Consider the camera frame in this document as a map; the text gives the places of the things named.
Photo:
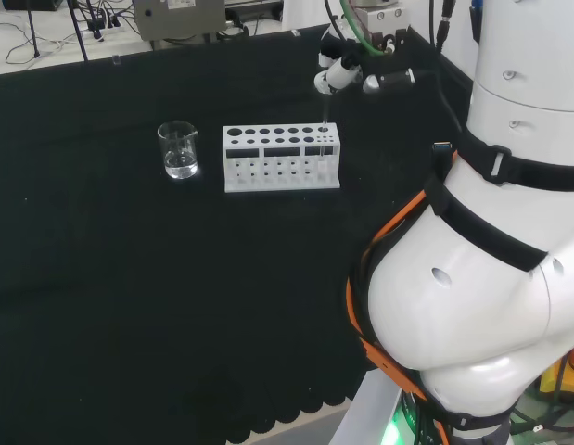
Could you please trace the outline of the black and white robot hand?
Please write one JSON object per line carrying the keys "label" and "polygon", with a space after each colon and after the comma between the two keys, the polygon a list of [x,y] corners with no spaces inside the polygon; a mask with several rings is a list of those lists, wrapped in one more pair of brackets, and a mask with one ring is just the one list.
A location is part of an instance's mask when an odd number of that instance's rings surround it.
{"label": "black and white robot hand", "polygon": [[387,36],[386,54],[371,56],[350,29],[330,24],[321,38],[315,89],[322,95],[335,95],[358,85],[365,94],[380,95],[407,91],[435,79],[435,69],[411,66],[406,41],[407,31],[397,30]]}

